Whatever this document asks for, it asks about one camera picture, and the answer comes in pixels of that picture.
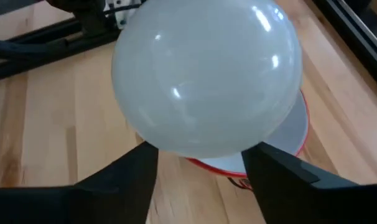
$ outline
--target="butcher block countertop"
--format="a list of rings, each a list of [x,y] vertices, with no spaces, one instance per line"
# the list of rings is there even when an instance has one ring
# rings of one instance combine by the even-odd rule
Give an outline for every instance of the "butcher block countertop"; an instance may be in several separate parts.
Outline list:
[[[359,184],[377,183],[377,84],[304,1],[277,1],[303,48],[310,127],[299,157]],[[0,16],[0,39],[69,17],[40,2]],[[104,45],[0,81],[0,187],[73,184],[142,141],[113,95],[113,48]],[[147,223],[264,220],[251,192],[160,152]]]

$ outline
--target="wooden table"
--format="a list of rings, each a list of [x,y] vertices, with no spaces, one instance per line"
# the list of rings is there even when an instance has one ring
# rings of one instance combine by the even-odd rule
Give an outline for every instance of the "wooden table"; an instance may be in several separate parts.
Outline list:
[[[303,0],[277,2],[303,47],[310,128],[300,158],[360,184],[376,183],[377,84],[317,10]],[[41,2],[0,16],[0,39],[68,17]],[[113,47],[0,81],[0,187],[72,184],[141,141],[114,99]],[[251,192],[166,152],[147,220],[264,222]]]

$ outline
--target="red rim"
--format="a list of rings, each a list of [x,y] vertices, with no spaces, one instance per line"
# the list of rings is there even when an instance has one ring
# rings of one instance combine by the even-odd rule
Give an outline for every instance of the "red rim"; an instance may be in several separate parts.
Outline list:
[[[310,125],[309,107],[307,106],[307,101],[306,101],[305,95],[303,94],[303,91],[300,90],[300,93],[302,94],[303,100],[305,101],[306,114],[307,114],[307,130],[306,130],[305,140],[303,141],[299,150],[296,152],[295,156],[298,156],[302,152],[302,150],[305,146],[305,143],[306,143],[306,140],[307,140],[307,135],[309,133],[309,125]],[[208,164],[205,164],[205,163],[199,161],[198,159],[194,159],[194,158],[186,158],[186,159],[188,161],[194,163],[195,165],[203,168],[203,169],[209,170],[210,172],[213,172],[213,173],[216,173],[216,174],[219,174],[219,175],[224,175],[224,176],[227,176],[227,177],[247,178],[246,174],[242,173],[242,172],[232,172],[232,171],[222,170],[222,169],[210,166]]]

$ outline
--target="wooden surface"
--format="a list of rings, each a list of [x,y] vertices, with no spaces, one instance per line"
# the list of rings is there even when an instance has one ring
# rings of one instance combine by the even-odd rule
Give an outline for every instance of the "wooden surface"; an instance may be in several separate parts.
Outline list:
[[[310,109],[300,158],[377,183],[377,85],[303,0],[278,0],[303,47]],[[0,17],[6,39],[71,15],[38,3]],[[114,44],[0,81],[0,187],[72,184],[132,149],[136,136],[111,87]],[[148,223],[264,223],[252,194],[161,152]]]

